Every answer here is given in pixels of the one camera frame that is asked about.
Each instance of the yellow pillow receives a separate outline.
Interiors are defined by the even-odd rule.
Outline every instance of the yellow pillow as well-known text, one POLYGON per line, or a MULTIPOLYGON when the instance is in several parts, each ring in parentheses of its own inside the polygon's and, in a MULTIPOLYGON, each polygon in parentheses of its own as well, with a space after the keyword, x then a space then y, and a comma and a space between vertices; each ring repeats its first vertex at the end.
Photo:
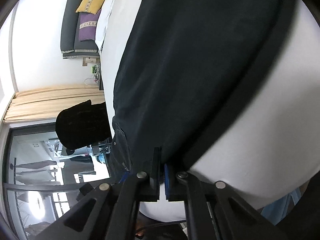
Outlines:
POLYGON ((89 12, 96 14, 102 7, 104 0, 82 0, 76 12, 89 12))

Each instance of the light blue fabric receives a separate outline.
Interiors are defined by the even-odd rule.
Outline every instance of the light blue fabric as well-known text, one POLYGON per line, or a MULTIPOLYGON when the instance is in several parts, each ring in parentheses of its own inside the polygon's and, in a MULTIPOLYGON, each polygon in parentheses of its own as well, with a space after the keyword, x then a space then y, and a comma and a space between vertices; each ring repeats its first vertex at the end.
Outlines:
POLYGON ((287 215, 291 198, 293 199, 294 205, 296 205, 301 198, 299 188, 296 188, 291 193, 264 207, 261 215, 276 225, 287 215))
POLYGON ((101 154, 99 155, 99 161, 100 161, 101 163, 106 164, 106 161, 105 161, 105 159, 104 159, 103 153, 101 153, 101 154))

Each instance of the white wall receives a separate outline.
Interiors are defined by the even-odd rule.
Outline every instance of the white wall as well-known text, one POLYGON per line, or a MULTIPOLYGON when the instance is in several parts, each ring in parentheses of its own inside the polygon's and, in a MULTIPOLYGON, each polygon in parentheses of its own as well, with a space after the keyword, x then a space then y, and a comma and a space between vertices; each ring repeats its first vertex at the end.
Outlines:
POLYGON ((14 95, 9 65, 9 28, 12 12, 0 29, 0 120, 2 120, 7 107, 14 95))
POLYGON ((12 38, 19 91, 83 83, 91 69, 82 59, 63 59, 60 33, 67 0, 20 0, 12 38))

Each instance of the window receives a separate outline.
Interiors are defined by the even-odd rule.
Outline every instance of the window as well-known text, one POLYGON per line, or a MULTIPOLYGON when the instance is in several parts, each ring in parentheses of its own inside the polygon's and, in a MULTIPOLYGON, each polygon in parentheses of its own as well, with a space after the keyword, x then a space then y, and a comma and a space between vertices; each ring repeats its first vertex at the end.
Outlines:
POLYGON ((110 143, 74 151, 57 138, 55 125, 11 129, 4 160, 4 200, 10 226, 19 239, 33 239, 77 204, 79 188, 112 184, 110 143))

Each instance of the clothes hanging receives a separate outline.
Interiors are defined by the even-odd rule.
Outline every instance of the clothes hanging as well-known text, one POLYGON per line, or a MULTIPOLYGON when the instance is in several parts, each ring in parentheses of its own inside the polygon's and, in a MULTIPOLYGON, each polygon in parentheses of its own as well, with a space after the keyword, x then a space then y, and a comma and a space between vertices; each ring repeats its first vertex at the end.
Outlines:
POLYGON ((84 163, 93 163, 91 157, 88 156, 76 156, 72 157, 69 160, 76 161, 76 162, 84 162, 84 163))
POLYGON ((22 176, 16 176, 17 181, 25 184, 25 185, 33 185, 33 186, 49 186, 49 185, 61 185, 59 181, 42 181, 39 179, 25 179, 22 176))
POLYGON ((90 172, 79 172, 79 175, 96 175, 97 173, 95 171, 90 171, 90 172))
POLYGON ((37 171, 21 171, 21 172, 16 172, 16 175, 26 175, 26 174, 33 174, 33 173, 39 173, 42 171, 47 171, 47 172, 57 172, 57 169, 53 170, 37 170, 37 171))
POLYGON ((81 173, 81 172, 92 172, 94 171, 94 166, 92 159, 91 161, 82 162, 82 161, 73 161, 73 160, 64 160, 64 167, 62 168, 63 172, 68 172, 72 174, 81 173))
POLYGON ((52 176, 51 171, 41 171, 36 173, 25 173, 23 175, 18 175, 16 178, 23 178, 23 179, 35 179, 35 180, 42 180, 42 181, 49 181, 54 179, 54 176, 52 176))
POLYGON ((25 164, 16 165, 16 168, 40 169, 40 168, 44 168, 49 165, 57 165, 57 162, 51 161, 51 160, 46 160, 46 161, 35 162, 35 163, 25 163, 25 164))

